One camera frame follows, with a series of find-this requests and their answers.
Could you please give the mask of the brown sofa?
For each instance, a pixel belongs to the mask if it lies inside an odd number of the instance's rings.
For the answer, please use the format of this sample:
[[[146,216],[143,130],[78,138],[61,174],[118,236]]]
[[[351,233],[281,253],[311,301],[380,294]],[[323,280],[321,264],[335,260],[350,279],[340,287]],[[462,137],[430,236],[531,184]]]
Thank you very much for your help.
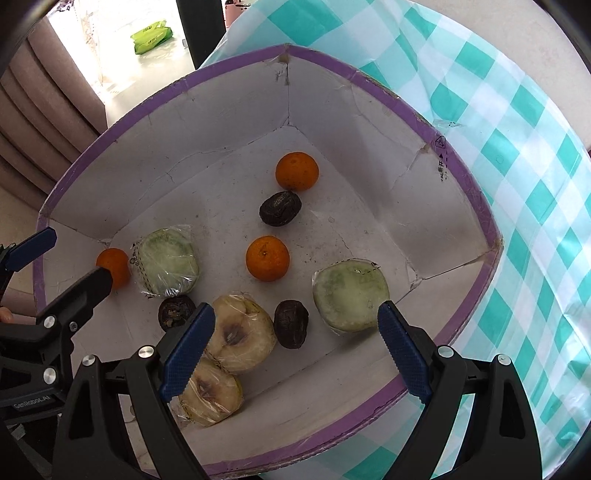
[[[106,129],[104,103],[41,20],[1,76],[1,187],[40,209]]]

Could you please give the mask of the small orange tangerine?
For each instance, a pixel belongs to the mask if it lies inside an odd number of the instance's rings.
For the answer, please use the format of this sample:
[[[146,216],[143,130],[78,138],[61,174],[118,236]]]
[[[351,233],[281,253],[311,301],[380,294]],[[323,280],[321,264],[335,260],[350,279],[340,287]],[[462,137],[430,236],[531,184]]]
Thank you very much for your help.
[[[113,290],[118,290],[129,283],[131,274],[128,266],[128,256],[123,250],[107,248],[97,256],[95,264],[110,272]]]

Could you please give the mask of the purple cardboard box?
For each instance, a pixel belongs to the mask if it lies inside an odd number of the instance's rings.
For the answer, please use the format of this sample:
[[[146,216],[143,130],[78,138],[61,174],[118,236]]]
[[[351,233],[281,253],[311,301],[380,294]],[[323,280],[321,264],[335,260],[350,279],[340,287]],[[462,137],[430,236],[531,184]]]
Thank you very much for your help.
[[[75,337],[75,360],[163,334],[167,296],[211,305],[214,334],[172,409],[214,478],[318,454],[404,385],[377,331],[396,304],[435,341],[462,330],[503,249],[468,167],[429,121],[362,71],[266,47],[194,72],[103,133],[47,197],[44,306],[121,250],[132,277]]]

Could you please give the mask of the green fruit half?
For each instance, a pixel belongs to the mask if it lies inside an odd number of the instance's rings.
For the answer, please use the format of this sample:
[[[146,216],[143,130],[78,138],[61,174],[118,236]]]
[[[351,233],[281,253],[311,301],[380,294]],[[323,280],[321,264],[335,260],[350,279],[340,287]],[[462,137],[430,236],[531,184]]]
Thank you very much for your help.
[[[379,307],[390,299],[381,267],[363,259],[350,258],[318,270],[311,286],[318,314],[338,332],[375,328]]]
[[[200,276],[190,227],[174,225],[140,237],[132,245],[130,267],[147,297],[187,294]]]

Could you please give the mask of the black pole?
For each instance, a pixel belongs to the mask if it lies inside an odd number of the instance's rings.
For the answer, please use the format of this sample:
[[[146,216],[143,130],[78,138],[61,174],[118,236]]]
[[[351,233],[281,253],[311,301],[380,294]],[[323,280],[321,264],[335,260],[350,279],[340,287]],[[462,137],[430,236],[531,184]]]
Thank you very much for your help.
[[[176,0],[187,48],[198,69],[225,34],[221,0]]]

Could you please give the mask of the green snack packet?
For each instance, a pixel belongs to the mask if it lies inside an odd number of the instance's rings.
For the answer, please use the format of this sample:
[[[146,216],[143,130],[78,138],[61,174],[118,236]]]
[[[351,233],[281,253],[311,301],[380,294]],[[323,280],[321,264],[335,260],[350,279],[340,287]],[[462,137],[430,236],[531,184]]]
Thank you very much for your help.
[[[142,55],[171,39],[172,35],[172,29],[166,25],[165,20],[162,20],[133,33],[130,38],[133,41],[134,53]]]

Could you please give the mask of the pale apple half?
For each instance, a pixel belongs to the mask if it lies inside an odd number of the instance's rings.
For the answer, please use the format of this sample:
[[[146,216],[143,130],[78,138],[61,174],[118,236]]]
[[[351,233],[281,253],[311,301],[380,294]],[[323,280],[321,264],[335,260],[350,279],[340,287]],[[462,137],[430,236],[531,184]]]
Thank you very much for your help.
[[[273,320],[249,296],[222,295],[213,301],[215,326],[205,354],[230,374],[256,368],[276,346]]]
[[[188,420],[209,427],[242,407],[242,384],[235,375],[204,358],[197,363],[178,399]]]

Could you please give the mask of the teal white checkered tablecloth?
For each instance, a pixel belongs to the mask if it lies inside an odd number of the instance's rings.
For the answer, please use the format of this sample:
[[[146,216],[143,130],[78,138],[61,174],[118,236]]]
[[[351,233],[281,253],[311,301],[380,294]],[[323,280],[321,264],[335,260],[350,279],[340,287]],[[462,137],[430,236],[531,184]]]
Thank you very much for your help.
[[[209,55],[280,44],[331,55],[439,129],[482,188],[504,252],[456,340],[465,357],[515,362],[543,474],[590,424],[590,158],[549,96],[468,28],[412,1],[256,1]]]

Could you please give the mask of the dark brown round fruit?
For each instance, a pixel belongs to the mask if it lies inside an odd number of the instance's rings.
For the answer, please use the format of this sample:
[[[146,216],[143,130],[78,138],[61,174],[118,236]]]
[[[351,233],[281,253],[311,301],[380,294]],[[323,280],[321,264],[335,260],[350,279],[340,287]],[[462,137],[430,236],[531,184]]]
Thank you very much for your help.
[[[164,332],[182,326],[195,309],[197,307],[187,295],[165,298],[158,307],[158,324]]]

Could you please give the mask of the dark wrinkled fruit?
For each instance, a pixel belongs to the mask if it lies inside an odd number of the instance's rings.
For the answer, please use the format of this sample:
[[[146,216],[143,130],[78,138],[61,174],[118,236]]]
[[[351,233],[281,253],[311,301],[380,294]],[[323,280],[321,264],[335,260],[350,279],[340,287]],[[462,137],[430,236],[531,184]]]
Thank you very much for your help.
[[[308,331],[308,310],[297,300],[283,300],[276,306],[273,315],[273,329],[280,345],[287,349],[298,349],[304,345]]]
[[[280,191],[267,198],[259,207],[259,217],[271,227],[287,225],[301,211],[301,199],[291,191]]]

